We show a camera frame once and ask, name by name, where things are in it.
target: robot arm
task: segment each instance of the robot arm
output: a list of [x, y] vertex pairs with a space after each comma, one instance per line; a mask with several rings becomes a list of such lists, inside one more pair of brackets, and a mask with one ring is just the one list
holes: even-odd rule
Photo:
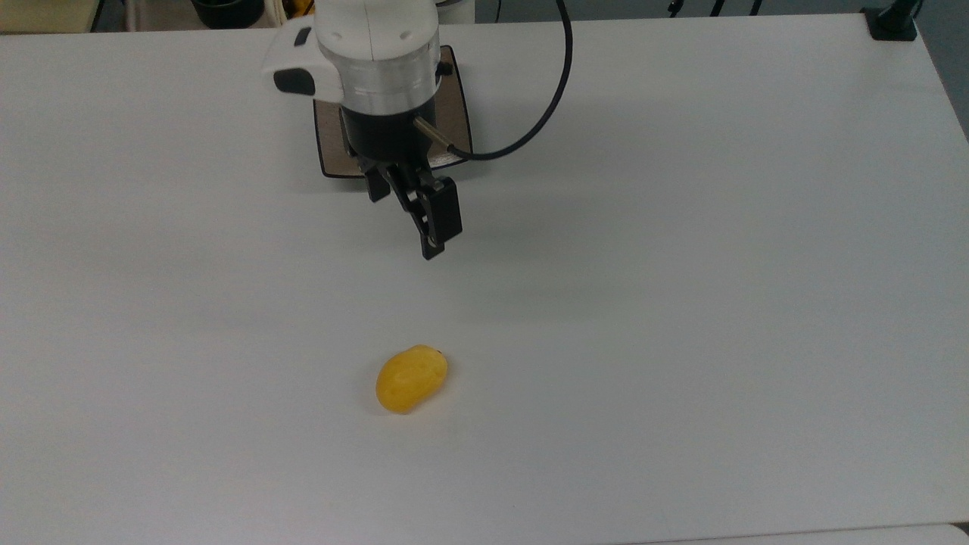
[[264, 74], [282, 92], [338, 103], [370, 200], [396, 194], [430, 259], [461, 232], [457, 189], [427, 164], [442, 67], [432, 0], [321, 0], [273, 39]]

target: yellow fruit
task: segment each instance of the yellow fruit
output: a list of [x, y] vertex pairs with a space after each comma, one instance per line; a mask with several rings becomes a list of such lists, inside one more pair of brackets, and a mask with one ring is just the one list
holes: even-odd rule
[[448, 360], [440, 350], [418, 344], [387, 360], [377, 376], [377, 400], [386, 410], [406, 413], [444, 384]]

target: metal pin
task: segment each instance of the metal pin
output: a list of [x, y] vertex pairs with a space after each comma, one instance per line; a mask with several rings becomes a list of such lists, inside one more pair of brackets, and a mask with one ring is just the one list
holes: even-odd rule
[[434, 127], [434, 125], [431, 125], [419, 115], [414, 118], [414, 126], [417, 127], [417, 129], [426, 137], [430, 138], [435, 143], [442, 145], [444, 149], [448, 149], [453, 145], [453, 142], [448, 140], [448, 137], [441, 134], [440, 131]]

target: floor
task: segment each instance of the floor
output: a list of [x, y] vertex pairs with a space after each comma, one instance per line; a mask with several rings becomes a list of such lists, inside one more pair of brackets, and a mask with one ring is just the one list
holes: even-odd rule
[[[492, 22], [500, 0], [476, 0], [478, 22]], [[685, 0], [679, 16], [709, 16], [715, 0]], [[760, 15], [848, 14], [891, 0], [764, 0]], [[721, 16], [746, 16], [753, 0], [726, 0]], [[666, 17], [668, 0], [568, 0], [573, 19]], [[503, 0], [500, 21], [556, 20], [553, 0]], [[969, 135], [969, 1], [924, 0], [918, 19], [922, 37], [946, 86], [962, 131]], [[105, 0], [97, 31], [124, 28], [122, 0]]]

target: cable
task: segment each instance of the cable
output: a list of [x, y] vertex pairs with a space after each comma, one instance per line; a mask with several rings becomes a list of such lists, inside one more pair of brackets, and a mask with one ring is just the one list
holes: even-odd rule
[[539, 134], [542, 127], [548, 122], [552, 113], [555, 112], [555, 107], [558, 106], [558, 102], [562, 100], [562, 93], [565, 92], [565, 84], [569, 81], [569, 72], [572, 71], [572, 22], [569, 21], [569, 12], [565, 9], [565, 0], [555, 0], [555, 5], [558, 6], [558, 13], [562, 17], [562, 29], [565, 32], [565, 60], [562, 62], [562, 76], [558, 79], [558, 86], [555, 88], [555, 94], [551, 97], [551, 102], [548, 104], [545, 113], [539, 118], [535, 126], [531, 128], [530, 131], [525, 133], [525, 136], [519, 138], [512, 144], [506, 145], [497, 151], [491, 151], [489, 153], [472, 153], [470, 151], [464, 151], [463, 149], [458, 149], [454, 144], [447, 146], [448, 152], [460, 157], [461, 159], [466, 159], [469, 161], [490, 161], [492, 159], [498, 159], [499, 157], [504, 157], [513, 151], [517, 151], [520, 147], [528, 144], [528, 141], [535, 138], [535, 135]]
[[675, 17], [676, 14], [678, 14], [679, 11], [683, 9], [683, 3], [685, 1], [686, 0], [672, 0], [672, 2], [670, 2], [670, 4], [667, 7], [667, 11], [670, 12], [670, 18]]

